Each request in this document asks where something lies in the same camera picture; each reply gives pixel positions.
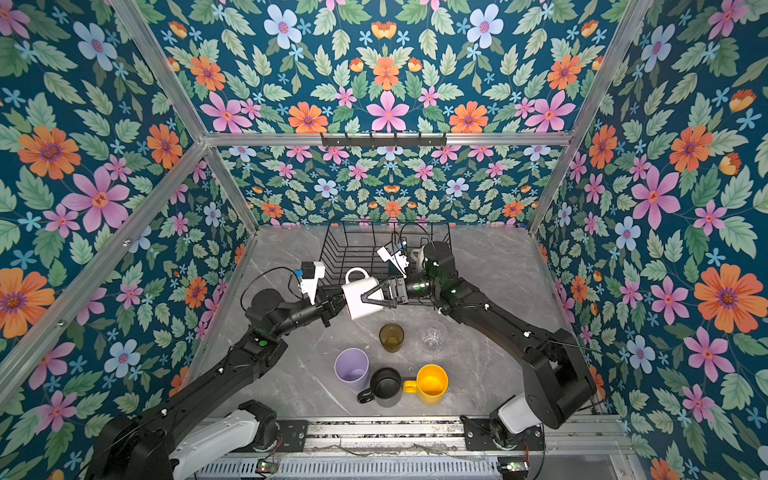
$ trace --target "gray marble surface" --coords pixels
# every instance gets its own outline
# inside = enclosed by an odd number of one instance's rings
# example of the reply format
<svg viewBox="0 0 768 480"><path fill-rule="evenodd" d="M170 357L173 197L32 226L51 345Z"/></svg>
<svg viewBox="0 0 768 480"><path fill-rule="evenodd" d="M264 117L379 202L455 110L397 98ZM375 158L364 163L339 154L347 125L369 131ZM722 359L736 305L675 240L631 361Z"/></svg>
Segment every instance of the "gray marble surface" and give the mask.
<svg viewBox="0 0 768 480"><path fill-rule="evenodd" d="M241 284L243 289L256 275L274 266L298 268L302 260L317 260L325 227L294 227L259 231L256 252ZM564 326L560 306L540 270L528 234L523 229L453 227L452 246L456 266L499 306L523 320L549 330ZM259 279L245 296L273 287L286 298L288 272L271 273ZM422 345L420 333L428 322L438 320L448 330L446 344L437 352ZM238 305L219 319L220 334L206 351L205 371L221 359L229 346L247 330L248 321ZM379 329L395 322L406 332L397 353L386 352L379 343ZM278 416L358 415L484 415L523 390L519 365L491 340L429 306L400 306L353 322L349 314L337 316L330 328L321 322L298 329L287 338L288 350L264 377L228 399L214 416L225 416L242 402L256 399L275 409ZM384 409L375 402L359 404L356 393L335 376L333 363L346 348L363 349L370 372L382 366L398 369L404 378L415 378L422 366L435 363L449 375L449 388L438 405L421 403L415 395L403 395L400 403Z"/></svg>

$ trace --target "pink flower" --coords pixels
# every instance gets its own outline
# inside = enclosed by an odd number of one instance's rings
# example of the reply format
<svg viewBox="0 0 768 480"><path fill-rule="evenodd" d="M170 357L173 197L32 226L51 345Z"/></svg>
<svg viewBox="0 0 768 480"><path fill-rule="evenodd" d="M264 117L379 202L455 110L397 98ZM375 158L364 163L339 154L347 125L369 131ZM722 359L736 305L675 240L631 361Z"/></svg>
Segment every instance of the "pink flower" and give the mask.
<svg viewBox="0 0 768 480"><path fill-rule="evenodd" d="M493 147L491 145L472 145L470 147L472 151L469 152L470 157L477 157L477 161L483 161L486 157L493 157Z"/></svg>
<svg viewBox="0 0 768 480"><path fill-rule="evenodd" d="M550 104L543 98L539 98L535 103L536 111L539 115L531 115L531 117L525 121L525 124L529 127L538 125L536 131L543 132L548 131L549 127L552 130L559 131L565 128L565 122L562 115L570 114L575 108L575 104L565 104L565 90L560 90L552 97L552 103Z"/></svg>
<svg viewBox="0 0 768 480"><path fill-rule="evenodd" d="M50 220L45 229L49 232L58 230L58 234L64 238L69 236L69 230L80 230L80 225L74 222L78 217L78 212L67 212L64 205L57 205L56 211L48 210L43 212L43 216Z"/></svg>
<svg viewBox="0 0 768 480"><path fill-rule="evenodd" d="M184 194L189 190L190 188L187 185L181 184L176 189L173 194L170 196L170 204L175 205L176 202L181 202L182 204L185 204L187 202L187 198L184 196Z"/></svg>
<svg viewBox="0 0 768 480"><path fill-rule="evenodd" d="M733 31L733 24L750 13L750 7L744 5L744 0L723 0L723 11L710 17L710 25L715 28L710 32L710 40L717 37L717 34L723 33L727 37Z"/></svg>
<svg viewBox="0 0 768 480"><path fill-rule="evenodd" d="M640 289L640 283L632 283L628 278L624 279L624 285L619 290L621 291L621 294L624 295L624 298L621 300L622 303L629 303L632 308L637 306L637 301L642 300L643 296L640 295L638 290Z"/></svg>
<svg viewBox="0 0 768 480"><path fill-rule="evenodd" d="M502 165L502 161L498 161L495 164L488 163L488 171L486 172L491 178L500 177L504 174L506 167Z"/></svg>
<svg viewBox="0 0 768 480"><path fill-rule="evenodd" d="M344 87L339 87L339 93L336 94L336 100L339 101L340 107L346 105L347 107L352 108L352 103L357 101L357 97L352 95L352 88L344 90Z"/></svg>
<svg viewBox="0 0 768 480"><path fill-rule="evenodd" d="M667 277L662 283L664 289L662 290L658 285L651 285L650 292L661 300L655 300L650 306L650 309L654 312L664 311L664 319L667 321L667 325L674 323L674 314L676 313L681 318L688 318L690 314L688 309L680 302L688 298L688 289L677 288L673 291L672 279Z"/></svg>
<svg viewBox="0 0 768 480"><path fill-rule="evenodd" d="M190 223L190 219L184 218L183 214L177 214L177 215L171 215L170 221L173 224L171 226L171 229L176 232L176 235L181 237L186 232L188 232L190 229L188 227L188 224Z"/></svg>
<svg viewBox="0 0 768 480"><path fill-rule="evenodd" d="M144 289L139 288L136 282L131 282L130 285L126 285L125 283L120 285L120 291L122 293L118 295L116 300L123 303L124 310L128 310L131 308L132 303L134 305L139 304L139 295L144 292Z"/></svg>
<svg viewBox="0 0 768 480"><path fill-rule="evenodd" d="M367 171L368 169L362 166L358 161L354 167L349 168L349 176L354 177L357 181L360 181L361 178L368 178L368 174L366 173Z"/></svg>
<svg viewBox="0 0 768 480"><path fill-rule="evenodd" d="M61 204L65 207L82 211L88 209L83 216L83 227L86 232L97 230L101 226L101 218L112 228L118 228L128 218L128 210L118 204L119 200L128 198L130 190L124 185L109 187L109 173L104 168L97 168L94 173L95 185L84 175L72 175L74 184L85 194L69 194Z"/></svg>
<svg viewBox="0 0 768 480"><path fill-rule="evenodd" d="M33 390L38 389L45 382L48 372L51 372L51 375L64 375L67 372L67 363L59 359L72 353L73 349L74 343L66 342L44 356L40 363L38 363L37 368L35 368L35 371L29 376L29 388Z"/></svg>
<svg viewBox="0 0 768 480"><path fill-rule="evenodd" d="M88 301L88 305L84 306L83 309L80 310L80 313L78 313L78 323L80 325L85 325L85 323L88 322L88 319L91 318L92 313L95 313L96 315L104 313L104 304L97 300L103 299L106 294L107 289L102 286L94 291L93 296L91 296L91 299Z"/></svg>
<svg viewBox="0 0 768 480"><path fill-rule="evenodd" d="M683 407L694 411L694 418L697 422L701 423L702 419L707 419L708 422L715 421L715 415L712 414L710 409L715 406L715 401L710 397L701 396L701 387L696 384L694 390L691 391L688 387L683 387L683 394L688 397L683 400Z"/></svg>
<svg viewBox="0 0 768 480"><path fill-rule="evenodd" d="M528 100L527 98L523 98L523 101L517 105L515 105L515 116L520 117L522 115L523 118L528 118L528 114L532 114L534 109L535 103L533 101Z"/></svg>
<svg viewBox="0 0 768 480"><path fill-rule="evenodd" d="M29 23L29 17L20 10L13 10L12 0L0 0L0 33L8 37L15 31L29 38L29 32L22 23Z"/></svg>
<svg viewBox="0 0 768 480"><path fill-rule="evenodd" d="M77 393L70 393L65 398L61 390L56 390L56 393L51 397L51 405L39 406L35 410L37 416L42 418L40 425L38 425L38 433L45 430L49 425L53 432L61 430L64 419L68 419L78 412L77 408L70 407L77 397Z"/></svg>
<svg viewBox="0 0 768 480"><path fill-rule="evenodd" d="M293 169L293 165L285 165L284 162L280 162L280 164L277 166L277 171L280 172L281 177L285 177L288 180L293 178L293 175L296 175L296 171Z"/></svg>
<svg viewBox="0 0 768 480"><path fill-rule="evenodd" d="M697 208L695 211L699 219L694 222L694 227L703 227L704 233L706 233L707 236L712 233L712 227L715 227L718 230L725 228L725 222L723 222L720 218L725 215L728 209L725 207L715 209L715 200L709 201L706 210L703 208Z"/></svg>
<svg viewBox="0 0 768 480"><path fill-rule="evenodd" d="M674 195L664 195L677 185L677 179L680 174L672 172L664 176L664 179L659 183L659 169L651 167L648 169L648 175L646 178L647 187L644 185L635 185L632 187L632 195L638 200L642 200L632 211L632 217L635 219L645 217L648 214L648 224L650 228L656 230L661 223L661 211L664 210L668 214L677 212L680 209L680 202Z"/></svg>
<svg viewBox="0 0 768 480"><path fill-rule="evenodd" d="M333 9L336 7L337 3L339 5L346 5L346 0L326 0L326 8L333 12Z"/></svg>
<svg viewBox="0 0 768 480"><path fill-rule="evenodd" d="M710 334L701 326L696 330L696 337L699 339L698 342L690 336L683 339L685 346L696 352L688 357L688 365L695 369L704 365L704 373L711 382L717 381L717 369L725 373L736 371L728 359L720 356L728 350L727 340L715 339L710 344Z"/></svg>
<svg viewBox="0 0 768 480"><path fill-rule="evenodd" d="M240 100L240 106L241 106L240 113L248 114L248 118L250 118L251 120L253 120L256 117L261 118L261 113L259 112L259 110L261 110L261 105L254 104L253 100L251 100L250 98L247 101Z"/></svg>
<svg viewBox="0 0 768 480"><path fill-rule="evenodd" d="M645 180L645 177L647 175L645 171L651 167L650 162L647 160L648 160L647 155L643 155L640 158L637 158L637 157L634 158L634 167L629 169L629 173L634 175L634 177L632 177L632 180L637 181L637 179L639 178L642 178L643 180Z"/></svg>
<svg viewBox="0 0 768 480"><path fill-rule="evenodd" d="M584 191L587 193L587 203L594 202L597 205L600 202L600 195L605 192L605 186L600 185L603 182L603 174L595 177L589 174L589 185L584 185Z"/></svg>
<svg viewBox="0 0 768 480"><path fill-rule="evenodd" d="M206 115L216 117L216 120L214 120L214 129L216 131L225 131L229 128L230 132L239 134L242 133L240 127L250 127L253 125L253 122L242 115L238 115L240 113L239 101L230 100L225 107L224 100L214 92L208 94L208 100L213 105L202 104L200 109Z"/></svg>
<svg viewBox="0 0 768 480"><path fill-rule="evenodd" d="M440 0L419 0L419 3L422 5L427 5L429 3L429 6L432 7L434 12L437 12L437 9L440 7Z"/></svg>
<svg viewBox="0 0 768 480"><path fill-rule="evenodd" d="M584 218L584 231L589 233L590 235L594 235L594 232L598 230L598 219L600 217L596 217L593 215L592 212L587 215L586 218Z"/></svg>
<svg viewBox="0 0 768 480"><path fill-rule="evenodd" d="M387 133L392 133L392 129L403 131L406 129L406 123L400 118L408 113L410 107L406 104L395 105L395 95L387 90L382 93L382 106L367 105L366 110L374 117L379 117L371 124L371 130L379 131L386 127Z"/></svg>
<svg viewBox="0 0 768 480"><path fill-rule="evenodd" d="M432 177L435 173L432 171L432 165L427 166L424 162L421 165L413 169L416 172L416 178L420 180L426 180Z"/></svg>
<svg viewBox="0 0 768 480"><path fill-rule="evenodd" d="M437 105L436 100L438 100L439 98L440 98L440 94L435 91L435 87L429 87L429 90L427 90L426 88L422 88L422 96L419 97L419 101L424 103L424 108L427 108L429 105Z"/></svg>
<svg viewBox="0 0 768 480"><path fill-rule="evenodd" d="M565 288L557 288L557 286L555 286L555 289L560 295L560 304L563 306L563 310L565 310L565 315L568 318L568 322L576 323L576 317L574 316L574 313L571 312L574 305L576 304L576 300L566 294Z"/></svg>
<svg viewBox="0 0 768 480"><path fill-rule="evenodd" d="M296 160L300 163L304 163L305 158L312 158L312 154L309 152L310 146L304 145L302 147L287 147L288 158L296 157Z"/></svg>
<svg viewBox="0 0 768 480"><path fill-rule="evenodd" d="M341 164L342 158L349 158L349 152L344 151L344 147L320 147L320 151L324 151L323 160L331 161L338 165Z"/></svg>
<svg viewBox="0 0 768 480"><path fill-rule="evenodd" d="M125 182L128 180L128 177L126 175L130 175L134 173L133 170L125 166L125 158L121 157L119 160L114 155L109 156L109 163L104 164L104 168L112 172L109 174L109 177L111 180L117 180L120 179L121 182Z"/></svg>
<svg viewBox="0 0 768 480"><path fill-rule="evenodd" d="M456 160L458 158L456 152L459 150L461 150L461 147L458 145L446 145L443 148L439 148L433 151L432 158L439 158L440 164L445 165L445 162L448 160Z"/></svg>
<svg viewBox="0 0 768 480"><path fill-rule="evenodd" d="M576 183L581 181L581 175L587 173L585 163L587 163L587 154L576 154L576 157L571 160L571 164L568 165L571 168L571 180L576 180Z"/></svg>

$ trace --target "glass cup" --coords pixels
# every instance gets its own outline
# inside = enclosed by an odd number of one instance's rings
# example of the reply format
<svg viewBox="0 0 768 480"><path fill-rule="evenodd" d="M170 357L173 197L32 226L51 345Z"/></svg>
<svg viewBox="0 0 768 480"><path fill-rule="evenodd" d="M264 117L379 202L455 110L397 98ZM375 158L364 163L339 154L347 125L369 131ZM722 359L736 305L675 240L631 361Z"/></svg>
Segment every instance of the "glass cup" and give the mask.
<svg viewBox="0 0 768 480"><path fill-rule="evenodd" d="M406 333L402 331L402 327L397 323L387 323L379 330L379 341L382 343L384 350L389 353L400 350L405 337Z"/></svg>
<svg viewBox="0 0 768 480"><path fill-rule="evenodd" d="M422 343L430 350L437 350L445 345L447 338L448 329L436 320L429 322L426 328L422 330Z"/></svg>

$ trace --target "black cable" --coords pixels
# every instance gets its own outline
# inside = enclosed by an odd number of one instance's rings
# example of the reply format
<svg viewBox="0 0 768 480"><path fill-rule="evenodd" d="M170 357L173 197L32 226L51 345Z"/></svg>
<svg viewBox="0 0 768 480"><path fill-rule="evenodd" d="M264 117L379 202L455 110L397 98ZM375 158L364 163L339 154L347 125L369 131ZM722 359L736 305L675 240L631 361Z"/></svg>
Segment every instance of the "black cable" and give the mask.
<svg viewBox="0 0 768 480"><path fill-rule="evenodd" d="M245 310L248 310L248 309L247 309L245 306L243 306L243 298L245 298L245 294L248 292L248 289L249 289L249 288L251 288L251 286L252 286L254 283L256 283L256 281L257 281L259 278L261 278L262 276L265 276L265 275L267 275L268 273L274 272L275 270L288 270L288 271L290 272L290 274L291 274L291 277L294 277L294 276L296 276L296 274L293 272L293 270L291 270L291 269L290 269L290 268L288 268L287 266L276 266L276 267L274 267L274 268L270 268L270 269L269 269L269 270L267 270L266 272L262 272L262 273L260 273L260 274L259 274L259 276L257 276L257 277L256 277L256 278L254 278L253 280L251 280L251 281L250 281L250 283L248 283L248 285L246 285L246 287L245 287L245 290L243 290L243 293L242 293L242 295L240 295L240 308L242 308L242 309L243 309L243 311L245 311ZM295 296L295 297L296 297L296 298L298 298L299 300L301 300L301 299L302 299L301 295L297 295L297 294L296 294L296 293L295 293L293 290L291 290L291 288L290 288L290 278L288 279L288 290L291 292L291 294L292 294L293 296Z"/></svg>

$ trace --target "orange flower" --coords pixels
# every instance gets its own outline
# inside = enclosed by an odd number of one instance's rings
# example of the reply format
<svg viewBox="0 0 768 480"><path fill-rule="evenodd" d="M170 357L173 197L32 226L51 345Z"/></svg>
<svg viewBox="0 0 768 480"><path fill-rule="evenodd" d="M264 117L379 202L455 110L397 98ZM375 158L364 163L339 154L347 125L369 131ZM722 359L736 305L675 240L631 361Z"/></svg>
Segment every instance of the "orange flower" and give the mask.
<svg viewBox="0 0 768 480"><path fill-rule="evenodd" d="M696 130L688 127L680 134L680 138L674 139L672 142L674 153L670 155L670 163L675 166L675 170L684 172L687 168L692 172L699 167L699 162L705 161L710 156L712 149L709 146L712 144L713 137L710 133L705 134L705 131L707 127L703 125L697 125Z"/></svg>
<svg viewBox="0 0 768 480"><path fill-rule="evenodd" d="M424 68L424 65L422 65L422 61L418 58L411 58L408 60L408 69L414 73L417 71L420 71L422 68Z"/></svg>
<svg viewBox="0 0 768 480"><path fill-rule="evenodd" d="M738 174L739 170L741 170L741 159L739 158L739 154L735 152L726 155L723 157L723 160L720 161L720 171L726 175Z"/></svg>
<svg viewBox="0 0 768 480"><path fill-rule="evenodd" d="M360 57L353 58L352 61L349 63L349 69L351 71L357 71L361 72L363 67L362 59Z"/></svg>
<svg viewBox="0 0 768 480"><path fill-rule="evenodd" d="M19 158L32 164L29 170L40 177L47 174L52 180L61 180L64 174L74 172L73 165L80 164L80 155L75 153L80 147L58 128L49 130L38 125L34 135L24 134L18 142L24 147L18 151Z"/></svg>
<svg viewBox="0 0 768 480"><path fill-rule="evenodd" d="M390 57L381 57L379 64L373 67L374 80L384 90L392 90L392 87L398 84L400 80L397 75L400 73L400 67L395 65L395 61Z"/></svg>
<svg viewBox="0 0 768 480"><path fill-rule="evenodd" d="M598 369L594 365L589 365L589 373L592 374L594 384L598 387L598 397L600 397L600 400L604 399L605 389L603 386L605 385L605 381L603 380L603 376L598 373Z"/></svg>
<svg viewBox="0 0 768 480"><path fill-rule="evenodd" d="M185 292L187 294L187 298L184 299L184 302L186 302L190 308L199 307L203 303L203 300L205 300L205 294L208 293L208 287L206 286L206 283L207 282L203 280L202 276L193 278L190 281L190 285L187 287L187 291Z"/></svg>
<svg viewBox="0 0 768 480"><path fill-rule="evenodd" d="M376 38L392 38L397 32L397 24L392 22L375 22L371 24L371 31Z"/></svg>
<svg viewBox="0 0 768 480"><path fill-rule="evenodd" d="M216 65L216 62L209 61L207 57L192 58L190 71L192 75L196 75L197 83L205 85L208 90L224 89L227 79L221 73L221 67Z"/></svg>
<svg viewBox="0 0 768 480"><path fill-rule="evenodd" d="M565 88L576 81L576 75L581 73L581 58L565 55L561 61L552 65L552 71L547 75L549 87L554 90Z"/></svg>
<svg viewBox="0 0 768 480"><path fill-rule="evenodd" d="M0 270L0 328L5 327L5 338L27 333L27 323L35 325L45 313L42 307L53 303L53 289L43 288L47 282L37 272L25 278L20 268Z"/></svg>
<svg viewBox="0 0 768 480"><path fill-rule="evenodd" d="M291 114L288 123L296 128L298 134L324 134L328 131L328 119L321 115L322 111L316 105L310 107L310 104L300 101L299 106L291 107L288 113Z"/></svg>
<svg viewBox="0 0 768 480"><path fill-rule="evenodd" d="M589 287L586 282L584 282L583 278L577 275L571 282L571 293L574 294L574 300L579 303L584 302L587 299L588 292Z"/></svg>
<svg viewBox="0 0 768 480"><path fill-rule="evenodd" d="M522 202L511 202L510 204L504 205L504 216L505 217L511 217L515 218L519 214L523 213L523 209L525 208L525 205L523 205Z"/></svg>
<svg viewBox="0 0 768 480"><path fill-rule="evenodd" d="M235 249L235 265L240 263L240 259L243 258L243 253L245 253L245 243L241 243L236 249Z"/></svg>
<svg viewBox="0 0 768 480"><path fill-rule="evenodd" d="M402 213L402 207L400 207L400 204L397 202L389 202L386 207L384 207L384 213L391 218L395 218Z"/></svg>
<svg viewBox="0 0 768 480"><path fill-rule="evenodd" d="M658 458L654 458L650 463L650 475L654 480L680 480L680 476L670 468L670 464Z"/></svg>
<svg viewBox="0 0 768 480"><path fill-rule="evenodd" d="M715 328L733 333L733 324L742 333L757 329L757 320L768 316L768 300L754 293L763 291L763 284L754 273L741 276L737 265L724 263L720 272L713 266L701 274L704 283L697 283L694 296L704 319L715 319Z"/></svg>
<svg viewBox="0 0 768 480"><path fill-rule="evenodd" d="M613 126L603 125L599 132L592 137L592 146L589 147L590 164L598 169L605 168L614 157L614 148L618 145L615 137L616 129Z"/></svg>
<svg viewBox="0 0 768 480"><path fill-rule="evenodd" d="M175 33L178 38L187 37L187 27L183 26L181 23L171 22L168 24L168 27L170 27L170 30Z"/></svg>
<svg viewBox="0 0 768 480"><path fill-rule="evenodd" d="M275 205L272 202L264 202L261 204L261 210L270 218L280 218L283 216L283 208L280 205Z"/></svg>
<svg viewBox="0 0 768 480"><path fill-rule="evenodd" d="M147 137L147 146L154 151L152 158L155 162L163 164L163 168L170 170L182 154L179 137L176 132L170 131L166 124L152 125L149 129L151 137Z"/></svg>
<svg viewBox="0 0 768 480"><path fill-rule="evenodd" d="M173 388L170 389L170 392L168 392L168 397L172 397L179 393L179 390L181 390L181 385L184 383L184 379L187 378L187 374L190 371L190 367L185 366L181 367L181 370L179 371L178 375L174 375L174 379L170 381L170 386Z"/></svg>
<svg viewBox="0 0 768 480"><path fill-rule="evenodd" d="M755 92L751 90L739 90L730 98L728 106L730 106L731 111L742 111L744 108L749 107L756 99L757 95L755 95Z"/></svg>
<svg viewBox="0 0 768 480"><path fill-rule="evenodd" d="M585 23L583 27L581 27L581 36L582 37L588 37L589 35L592 35L595 30L598 29L598 25L600 23L595 20L590 20L589 22Z"/></svg>
<svg viewBox="0 0 768 480"><path fill-rule="evenodd" d="M485 107L478 107L478 102L468 101L466 107L456 107L455 115L451 115L449 123L453 125L451 131L455 134L479 134L482 128L488 124Z"/></svg>

